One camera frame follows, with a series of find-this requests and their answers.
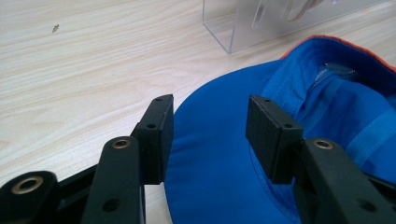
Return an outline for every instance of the wooden table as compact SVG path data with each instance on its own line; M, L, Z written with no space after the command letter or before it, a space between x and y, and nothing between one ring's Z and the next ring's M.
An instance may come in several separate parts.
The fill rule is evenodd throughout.
M153 98L173 93L177 108L207 81L276 60L311 34L342 37L396 64L395 0L233 55L203 26L202 3L2 1L0 185L29 171L62 180L90 167ZM163 185L146 193L148 223L171 223Z

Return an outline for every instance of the blue hat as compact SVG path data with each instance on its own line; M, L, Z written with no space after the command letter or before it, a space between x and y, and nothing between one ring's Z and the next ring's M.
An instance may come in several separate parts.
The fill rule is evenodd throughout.
M245 137L249 95L270 98L396 183L396 68L336 37L306 39L282 59L216 78L175 114L165 179L173 223L299 223L291 186L273 185Z

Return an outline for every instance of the tabletop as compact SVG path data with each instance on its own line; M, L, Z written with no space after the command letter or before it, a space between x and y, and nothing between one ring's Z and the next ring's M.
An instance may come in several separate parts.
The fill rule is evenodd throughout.
M228 55L203 26L202 0L0 3L0 186L47 170L63 180L129 135L150 101L175 108L234 70L276 60L312 34L396 64L391 0ZM148 223L171 223L163 185L146 186Z

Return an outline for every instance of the red trim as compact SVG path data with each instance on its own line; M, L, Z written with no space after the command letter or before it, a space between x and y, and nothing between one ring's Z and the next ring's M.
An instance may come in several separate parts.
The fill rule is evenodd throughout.
M303 39L303 40L300 41L296 46L294 46L292 49L290 49L289 51L287 51L287 52L281 57L281 59L286 58L292 50L294 50L295 48L297 48L297 46L301 45L301 44L304 43L306 40L312 39L312 38L317 38L317 37L334 39L334 40L336 40L336 41L339 41L339 42L342 42L342 43L344 43L344 44L347 44L347 45L349 45L350 47L352 47L352 48L354 48L354 49L358 49L358 50L360 50L360 51L362 51L362 52L365 52L365 53L369 54L370 56L372 56L373 58L375 58L375 59L376 59L377 61L379 61L380 63L382 63L384 66L386 66L390 71L392 71L393 73L396 73L396 67L391 66L390 64L388 64L387 62L385 62L382 58L380 58L378 55L376 55L375 53L371 52L370 50L365 49L365 48L362 48L362 47L360 47L360 46L358 46L358 45L352 44L352 43L349 42L349 41L346 41L346 40L344 40L344 39L341 39L341 38L339 38L339 37L335 37L335 36L332 36L332 35L311 35L311 36L309 36L309 37Z

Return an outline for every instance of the clear plastic container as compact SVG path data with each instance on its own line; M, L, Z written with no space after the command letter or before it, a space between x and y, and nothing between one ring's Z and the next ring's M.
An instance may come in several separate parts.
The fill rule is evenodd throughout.
M231 54L387 0L204 0L204 25Z

